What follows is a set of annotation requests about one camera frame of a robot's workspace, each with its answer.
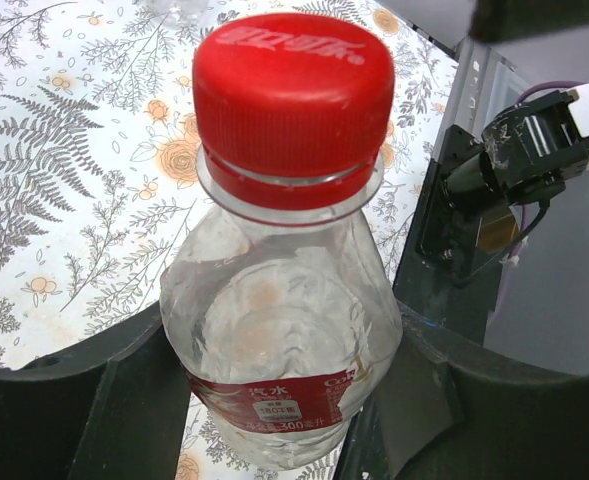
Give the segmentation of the clear bottle with red cap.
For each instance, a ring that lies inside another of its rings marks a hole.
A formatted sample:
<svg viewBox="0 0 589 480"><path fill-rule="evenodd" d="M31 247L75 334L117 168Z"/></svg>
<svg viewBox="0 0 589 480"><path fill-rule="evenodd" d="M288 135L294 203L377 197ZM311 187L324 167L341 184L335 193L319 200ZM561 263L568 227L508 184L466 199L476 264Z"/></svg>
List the clear bottle with red cap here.
<svg viewBox="0 0 589 480"><path fill-rule="evenodd" d="M225 443L297 469L341 442L403 334L363 212L393 61L360 26L271 13L216 29L192 75L213 205L162 276L163 325Z"/></svg>

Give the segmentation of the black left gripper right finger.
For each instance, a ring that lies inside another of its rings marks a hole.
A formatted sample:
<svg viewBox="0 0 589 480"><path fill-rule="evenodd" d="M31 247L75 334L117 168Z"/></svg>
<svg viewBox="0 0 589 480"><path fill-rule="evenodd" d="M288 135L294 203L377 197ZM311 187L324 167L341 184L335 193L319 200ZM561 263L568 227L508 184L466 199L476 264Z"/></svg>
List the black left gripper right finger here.
<svg viewBox="0 0 589 480"><path fill-rule="evenodd" d="M342 479L589 479L589 375L502 356L401 311L402 342L352 420Z"/></svg>

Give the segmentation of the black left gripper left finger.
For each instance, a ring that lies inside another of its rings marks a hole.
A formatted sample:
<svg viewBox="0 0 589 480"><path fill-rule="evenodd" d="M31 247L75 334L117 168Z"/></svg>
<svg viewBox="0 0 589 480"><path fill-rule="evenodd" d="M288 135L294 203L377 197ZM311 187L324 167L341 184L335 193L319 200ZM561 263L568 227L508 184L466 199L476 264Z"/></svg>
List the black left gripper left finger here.
<svg viewBox="0 0 589 480"><path fill-rule="evenodd" d="M172 479L189 400L153 304L0 369L0 479Z"/></svg>

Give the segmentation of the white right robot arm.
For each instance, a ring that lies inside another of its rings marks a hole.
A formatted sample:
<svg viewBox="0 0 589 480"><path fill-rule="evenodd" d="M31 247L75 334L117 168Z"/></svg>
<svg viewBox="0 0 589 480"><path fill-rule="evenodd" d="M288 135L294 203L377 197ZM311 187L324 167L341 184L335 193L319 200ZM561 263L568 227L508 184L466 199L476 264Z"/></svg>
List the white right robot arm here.
<svg viewBox="0 0 589 480"><path fill-rule="evenodd" d="M589 1L479 1L468 35L500 44L589 26ZM497 205L549 201L589 170L589 82L547 88L500 112L444 174L450 208L480 217Z"/></svg>

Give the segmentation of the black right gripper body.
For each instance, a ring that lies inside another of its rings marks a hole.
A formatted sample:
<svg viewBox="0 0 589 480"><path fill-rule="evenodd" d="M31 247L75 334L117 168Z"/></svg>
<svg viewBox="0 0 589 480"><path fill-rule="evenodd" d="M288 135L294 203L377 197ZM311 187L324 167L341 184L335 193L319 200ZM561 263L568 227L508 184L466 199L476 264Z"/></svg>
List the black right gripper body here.
<svg viewBox="0 0 589 480"><path fill-rule="evenodd" d="M589 26L589 0L481 0L468 36L500 44Z"/></svg>

